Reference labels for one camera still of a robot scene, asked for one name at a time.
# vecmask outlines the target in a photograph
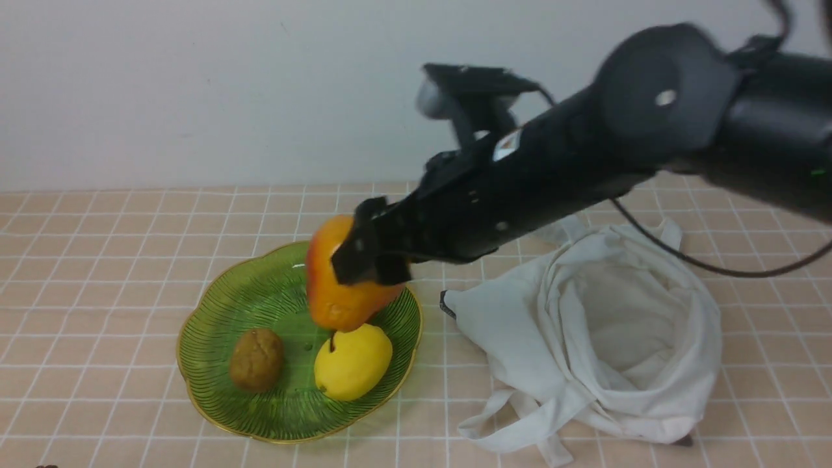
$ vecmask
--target bag handle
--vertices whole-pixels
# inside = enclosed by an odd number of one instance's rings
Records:
[[[531,396],[526,396],[516,390],[495,391],[481,414],[459,423],[457,427],[459,434],[480,448],[496,453],[509,453],[537,444],[552,468],[572,461],[572,456],[560,443],[557,432],[583,411],[592,399],[584,392],[567,384],[562,391],[538,406],[537,409],[526,415],[518,414],[520,416],[518,421],[488,436],[482,436],[479,427],[496,415],[510,399],[514,400],[518,406],[529,408],[529,403],[537,406],[537,402],[533,401]]]

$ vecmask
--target white wall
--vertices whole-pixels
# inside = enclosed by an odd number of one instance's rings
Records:
[[[818,2],[791,3],[789,48],[825,53]],[[564,96],[685,20],[775,30],[762,0],[0,0],[0,191],[416,178],[453,145],[414,110],[424,62]]]

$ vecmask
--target fruit bowl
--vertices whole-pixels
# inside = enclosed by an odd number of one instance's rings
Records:
[[[231,433],[272,443],[314,441],[366,417],[401,388],[422,336],[422,309],[406,288],[369,323],[393,343],[393,358],[381,381],[355,401],[334,401],[314,383],[313,364],[329,333],[311,320],[306,302],[307,241],[282,246],[233,266],[208,286],[183,325],[176,360],[194,407],[210,423]],[[269,328],[284,342],[285,363],[265,393],[238,389],[229,359],[240,336]]]

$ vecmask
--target gold plate rim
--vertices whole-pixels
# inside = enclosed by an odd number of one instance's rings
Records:
[[[305,439],[292,439],[292,440],[270,439],[268,437],[261,437],[261,436],[258,436],[256,434],[250,434],[248,432],[238,431],[237,429],[233,429],[233,428],[228,427],[228,426],[226,426],[226,425],[224,425],[224,424],[222,424],[218,421],[215,421],[214,418],[212,418],[211,416],[206,414],[205,411],[202,409],[202,407],[199,406],[199,404],[196,402],[196,398],[194,397],[194,395],[192,393],[192,390],[191,390],[191,382],[188,380],[188,377],[185,375],[185,372],[182,370],[182,366],[181,366],[181,351],[182,351],[181,343],[182,343],[182,335],[185,332],[185,327],[188,325],[188,322],[191,321],[191,318],[193,318],[193,316],[200,310],[200,308],[202,306],[202,303],[205,300],[208,291],[215,285],[215,283],[217,283],[220,280],[220,278],[225,276],[226,273],[228,273],[231,270],[234,270],[238,266],[243,266],[244,264],[249,263],[251,261],[262,260],[263,258],[266,258],[266,257],[268,257],[268,256],[270,256],[270,255],[272,255],[272,254],[274,254],[274,253],[276,253],[280,250],[283,250],[283,249],[291,247],[291,246],[297,246],[299,244],[307,244],[308,245],[308,244],[310,244],[310,242],[309,241],[290,242],[288,244],[284,244],[282,246],[279,246],[279,247],[277,247],[277,248],[275,248],[271,251],[268,251],[263,255],[248,258],[244,261],[240,261],[240,262],[226,268],[220,275],[218,275],[216,278],[214,278],[214,280],[211,281],[211,283],[208,285],[208,287],[205,289],[205,291],[203,291],[199,302],[197,302],[197,304],[196,304],[196,308],[190,314],[188,314],[188,317],[182,322],[182,327],[179,329],[179,336],[176,338],[176,368],[179,369],[179,375],[182,376],[182,379],[185,380],[185,388],[188,391],[188,400],[191,401],[191,404],[194,406],[194,408],[196,408],[197,412],[199,412],[200,415],[202,415],[202,417],[205,418],[206,421],[210,422],[212,425],[214,425],[215,427],[217,427],[217,428],[219,428],[223,431],[229,432],[229,433],[237,435],[237,436],[243,436],[243,437],[247,437],[247,438],[250,438],[250,439],[253,439],[253,440],[256,440],[256,441],[268,442],[270,444],[280,445],[280,446],[297,445],[297,444],[302,444],[302,443],[305,443],[305,442],[319,441],[321,439],[324,439],[325,437],[332,436],[333,434],[341,432],[344,429],[350,427],[351,425],[363,420],[367,416],[372,415],[379,408],[381,408],[382,406],[387,404],[388,401],[390,401],[397,393],[399,393],[399,391],[402,389],[402,386],[404,385],[404,382],[406,382],[408,377],[410,377],[410,372],[413,370],[414,365],[416,364],[416,351],[418,350],[419,345],[421,345],[421,343],[422,343],[422,334],[423,334],[423,329],[424,329],[424,313],[423,313],[423,310],[422,310],[422,302],[418,299],[418,297],[416,297],[416,294],[414,293],[414,291],[410,287],[410,285],[407,285],[407,286],[405,286],[405,289],[413,297],[414,301],[416,302],[416,309],[418,310],[418,334],[416,336],[416,344],[414,345],[414,349],[410,353],[410,363],[408,364],[407,370],[404,372],[404,376],[402,377],[401,381],[399,381],[398,385],[396,385],[396,387],[393,389],[393,391],[391,391],[389,393],[389,395],[387,395],[382,401],[380,401],[378,403],[378,405],[374,406],[373,408],[371,408],[369,411],[367,411],[361,417],[355,419],[354,421],[352,421],[350,423],[347,423],[347,424],[344,424],[342,426],[339,426],[339,427],[333,429],[332,431],[327,431],[323,434],[318,434],[317,436],[306,437]]]

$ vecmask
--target red-yellow pear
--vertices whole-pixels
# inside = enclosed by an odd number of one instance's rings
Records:
[[[404,289],[404,284],[381,286],[373,281],[338,283],[331,259],[352,226],[352,216],[330,218],[312,236],[306,252],[306,297],[312,320],[321,328],[344,333],[357,330]]]

